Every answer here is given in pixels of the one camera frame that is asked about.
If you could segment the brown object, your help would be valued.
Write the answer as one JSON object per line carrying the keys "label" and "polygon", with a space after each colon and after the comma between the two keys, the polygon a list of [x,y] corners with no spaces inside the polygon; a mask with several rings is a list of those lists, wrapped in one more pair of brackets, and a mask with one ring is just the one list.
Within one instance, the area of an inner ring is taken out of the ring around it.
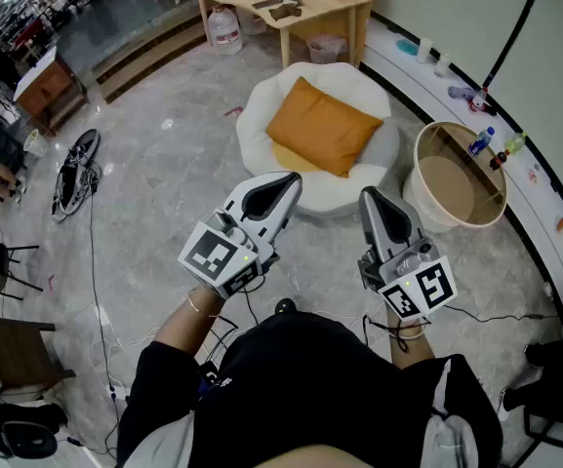
{"label": "brown object", "polygon": [[279,21],[288,17],[300,17],[302,9],[297,5],[281,4],[275,9],[270,9],[269,13],[275,21]]}

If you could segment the wooden platform steps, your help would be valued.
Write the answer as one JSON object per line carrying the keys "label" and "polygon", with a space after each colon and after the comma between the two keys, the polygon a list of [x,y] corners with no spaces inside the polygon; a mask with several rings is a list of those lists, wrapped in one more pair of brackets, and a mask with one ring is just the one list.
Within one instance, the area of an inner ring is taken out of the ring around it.
{"label": "wooden platform steps", "polygon": [[200,11],[186,3],[126,37],[92,69],[106,103],[112,103],[172,60],[207,41]]}

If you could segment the brown cabinet with white top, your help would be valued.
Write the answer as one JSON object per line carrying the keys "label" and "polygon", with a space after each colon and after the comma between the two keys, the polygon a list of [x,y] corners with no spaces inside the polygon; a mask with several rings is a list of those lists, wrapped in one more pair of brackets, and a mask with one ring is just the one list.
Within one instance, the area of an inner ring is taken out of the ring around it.
{"label": "brown cabinet with white top", "polygon": [[87,90],[54,46],[20,79],[13,101],[50,137],[88,101]]}

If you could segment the dark wooden stool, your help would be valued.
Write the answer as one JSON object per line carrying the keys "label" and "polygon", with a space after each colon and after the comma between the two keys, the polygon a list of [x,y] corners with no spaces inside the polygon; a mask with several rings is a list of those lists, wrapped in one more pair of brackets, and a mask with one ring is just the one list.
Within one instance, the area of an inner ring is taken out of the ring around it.
{"label": "dark wooden stool", "polygon": [[50,357],[42,332],[55,332],[53,323],[0,318],[0,394],[33,391],[38,395],[74,378]]}

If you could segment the yellow seat pad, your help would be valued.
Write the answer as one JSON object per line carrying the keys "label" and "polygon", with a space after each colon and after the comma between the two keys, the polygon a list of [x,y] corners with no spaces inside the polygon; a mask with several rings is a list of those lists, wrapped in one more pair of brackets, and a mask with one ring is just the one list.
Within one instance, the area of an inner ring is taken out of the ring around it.
{"label": "yellow seat pad", "polygon": [[288,147],[285,147],[276,141],[272,142],[272,154],[278,164],[292,172],[321,172],[322,169],[313,163],[304,159],[301,155],[295,153]]}

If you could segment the white bucket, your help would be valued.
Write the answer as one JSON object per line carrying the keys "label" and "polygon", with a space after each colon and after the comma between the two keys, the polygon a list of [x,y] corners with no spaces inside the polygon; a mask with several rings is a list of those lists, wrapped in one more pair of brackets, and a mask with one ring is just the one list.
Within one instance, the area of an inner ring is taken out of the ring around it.
{"label": "white bucket", "polygon": [[48,141],[40,134],[37,129],[32,130],[28,134],[23,144],[23,150],[28,154],[36,156],[37,158],[44,157],[48,149]]}

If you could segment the white curved ledge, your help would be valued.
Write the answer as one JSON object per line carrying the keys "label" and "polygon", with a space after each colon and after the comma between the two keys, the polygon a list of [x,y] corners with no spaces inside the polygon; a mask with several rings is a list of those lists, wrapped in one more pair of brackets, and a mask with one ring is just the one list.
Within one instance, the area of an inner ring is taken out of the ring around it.
{"label": "white curved ledge", "polygon": [[[418,63],[400,52],[396,41],[403,36],[385,23],[370,18],[361,65],[382,81],[401,102],[415,109],[425,122],[449,121],[465,125],[474,132],[492,126],[496,134],[491,142],[495,151],[516,132],[502,115],[472,112],[465,100],[448,95],[450,86],[464,87],[455,72],[445,78],[434,74],[435,59]],[[555,221],[563,216],[563,196],[552,179],[542,156],[528,140],[523,149],[503,165],[507,186],[507,208],[512,222],[518,224],[545,271],[555,300],[563,306],[563,231],[555,231]]]}

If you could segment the person's right forearm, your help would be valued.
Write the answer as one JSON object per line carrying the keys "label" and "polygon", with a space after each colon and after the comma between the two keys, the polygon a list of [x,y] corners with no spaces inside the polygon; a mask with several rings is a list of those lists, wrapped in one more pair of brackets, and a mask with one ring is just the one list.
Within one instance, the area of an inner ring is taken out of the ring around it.
{"label": "person's right forearm", "polygon": [[392,330],[400,322],[408,325],[417,320],[404,322],[391,308],[387,309],[387,332],[390,341],[391,362],[399,369],[405,369],[413,364],[435,358],[433,350],[424,334],[422,338],[413,341],[402,341],[393,334]]}

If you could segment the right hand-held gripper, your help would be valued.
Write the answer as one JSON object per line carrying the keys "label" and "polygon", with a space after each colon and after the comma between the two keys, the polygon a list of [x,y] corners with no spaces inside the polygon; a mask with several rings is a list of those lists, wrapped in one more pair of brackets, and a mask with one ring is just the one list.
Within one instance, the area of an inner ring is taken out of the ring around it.
{"label": "right hand-held gripper", "polygon": [[423,237],[411,204],[375,186],[361,191],[358,204],[371,247],[358,260],[364,286],[379,294],[401,321],[425,317],[458,295],[447,256]]}

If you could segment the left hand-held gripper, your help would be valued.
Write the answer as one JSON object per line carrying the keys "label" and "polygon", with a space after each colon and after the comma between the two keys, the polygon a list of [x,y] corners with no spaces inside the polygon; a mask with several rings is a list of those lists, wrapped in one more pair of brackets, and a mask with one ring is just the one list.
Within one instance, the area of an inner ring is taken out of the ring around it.
{"label": "left hand-held gripper", "polygon": [[274,241],[302,194],[302,176],[272,172],[239,183],[206,222],[198,222],[179,262],[227,299],[266,274],[277,259]]}

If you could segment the waste basket with pink bag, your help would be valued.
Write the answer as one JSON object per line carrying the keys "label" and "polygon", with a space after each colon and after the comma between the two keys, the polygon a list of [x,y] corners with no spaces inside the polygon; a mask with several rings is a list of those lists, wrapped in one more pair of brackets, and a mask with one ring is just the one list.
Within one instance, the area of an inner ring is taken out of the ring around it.
{"label": "waste basket with pink bag", "polygon": [[306,40],[309,57],[312,63],[328,64],[338,62],[347,53],[345,38],[335,35],[314,35]]}

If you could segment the clear large water jug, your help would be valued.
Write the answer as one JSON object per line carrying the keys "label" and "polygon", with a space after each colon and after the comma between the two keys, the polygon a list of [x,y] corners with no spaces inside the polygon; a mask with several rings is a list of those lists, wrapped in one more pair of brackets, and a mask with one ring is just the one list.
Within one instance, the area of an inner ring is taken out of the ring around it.
{"label": "clear large water jug", "polygon": [[212,46],[219,55],[233,56],[242,49],[242,37],[236,15],[226,7],[214,7],[208,17]]}

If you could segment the black white gear pile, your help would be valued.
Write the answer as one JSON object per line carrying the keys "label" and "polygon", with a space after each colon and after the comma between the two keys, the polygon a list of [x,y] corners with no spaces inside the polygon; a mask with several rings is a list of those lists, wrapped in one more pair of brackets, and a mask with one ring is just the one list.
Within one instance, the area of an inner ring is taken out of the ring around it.
{"label": "black white gear pile", "polygon": [[56,222],[74,215],[82,203],[97,192],[101,167],[95,161],[101,143],[97,129],[84,132],[68,149],[58,173],[51,217]]}

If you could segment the green drink bottle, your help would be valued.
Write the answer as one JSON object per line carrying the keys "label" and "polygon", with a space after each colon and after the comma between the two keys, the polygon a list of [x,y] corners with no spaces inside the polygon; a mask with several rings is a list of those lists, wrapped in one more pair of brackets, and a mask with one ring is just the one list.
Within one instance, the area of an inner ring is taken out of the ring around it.
{"label": "green drink bottle", "polygon": [[504,144],[504,154],[514,155],[519,152],[526,144],[527,133],[517,133],[509,138]]}

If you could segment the orange pillow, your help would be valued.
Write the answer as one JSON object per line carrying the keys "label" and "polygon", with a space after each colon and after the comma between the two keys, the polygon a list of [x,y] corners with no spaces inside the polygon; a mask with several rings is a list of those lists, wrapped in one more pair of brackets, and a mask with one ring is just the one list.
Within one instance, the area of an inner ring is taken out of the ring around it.
{"label": "orange pillow", "polygon": [[348,178],[382,119],[366,114],[299,78],[265,129],[277,143],[333,176]]}

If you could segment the black and beige wrist bands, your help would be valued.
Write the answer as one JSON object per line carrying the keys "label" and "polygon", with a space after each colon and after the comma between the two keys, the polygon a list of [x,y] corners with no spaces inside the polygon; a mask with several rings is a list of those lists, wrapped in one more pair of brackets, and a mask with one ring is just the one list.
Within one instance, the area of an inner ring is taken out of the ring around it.
{"label": "black and beige wrist bands", "polygon": [[426,326],[427,322],[420,320],[414,321],[408,325],[400,322],[392,331],[397,339],[402,341],[413,341],[423,337]]}

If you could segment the person's black shirt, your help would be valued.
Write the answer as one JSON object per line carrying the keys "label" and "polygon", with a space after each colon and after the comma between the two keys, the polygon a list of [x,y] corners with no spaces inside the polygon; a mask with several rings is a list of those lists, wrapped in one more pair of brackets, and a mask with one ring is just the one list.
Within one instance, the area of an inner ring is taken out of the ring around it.
{"label": "person's black shirt", "polygon": [[294,312],[242,334],[219,372],[232,381],[200,395],[194,358],[150,343],[121,419],[118,468],[255,468],[309,446],[420,468],[439,384],[447,414],[471,428],[478,467],[501,460],[502,427],[460,354],[399,369],[342,324]]}

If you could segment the person's left forearm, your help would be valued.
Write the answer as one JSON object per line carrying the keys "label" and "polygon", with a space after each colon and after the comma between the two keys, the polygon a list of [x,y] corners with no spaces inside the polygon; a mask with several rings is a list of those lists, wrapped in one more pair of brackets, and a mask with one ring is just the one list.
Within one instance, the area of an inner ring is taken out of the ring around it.
{"label": "person's left forearm", "polygon": [[224,304],[225,299],[216,292],[197,286],[161,326],[154,340],[195,356]]}

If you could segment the black waist-worn device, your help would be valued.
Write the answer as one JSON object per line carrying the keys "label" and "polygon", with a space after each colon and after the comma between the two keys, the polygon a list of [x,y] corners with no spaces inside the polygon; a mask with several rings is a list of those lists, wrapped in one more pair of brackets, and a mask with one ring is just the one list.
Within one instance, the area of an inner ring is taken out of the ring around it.
{"label": "black waist-worn device", "polygon": [[198,393],[200,395],[207,393],[215,387],[223,387],[228,385],[232,379],[230,377],[222,377],[216,365],[207,361],[198,367],[200,378]]}

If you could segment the white round beanbag chair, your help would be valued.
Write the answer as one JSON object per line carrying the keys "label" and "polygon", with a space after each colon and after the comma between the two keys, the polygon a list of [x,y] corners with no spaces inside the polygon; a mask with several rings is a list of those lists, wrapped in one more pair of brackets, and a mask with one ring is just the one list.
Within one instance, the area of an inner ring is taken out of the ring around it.
{"label": "white round beanbag chair", "polygon": [[[310,170],[305,164],[283,163],[273,152],[273,139],[265,129],[299,78],[366,114],[383,120],[349,171],[338,177],[324,170]],[[258,83],[236,121],[236,134],[246,170],[253,176],[295,171],[302,175],[298,212],[315,217],[334,217],[358,209],[360,191],[379,186],[393,167],[400,148],[400,135],[391,117],[386,91],[348,63],[313,64],[297,62],[277,75]]]}

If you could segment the blue label drink bottle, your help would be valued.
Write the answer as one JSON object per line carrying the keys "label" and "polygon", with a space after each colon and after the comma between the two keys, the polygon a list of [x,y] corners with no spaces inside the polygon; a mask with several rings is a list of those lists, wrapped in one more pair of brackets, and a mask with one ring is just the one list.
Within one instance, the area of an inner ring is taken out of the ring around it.
{"label": "blue label drink bottle", "polygon": [[481,131],[476,136],[475,140],[468,146],[468,154],[470,156],[477,156],[490,144],[494,133],[495,129],[493,127],[488,127],[487,129]]}

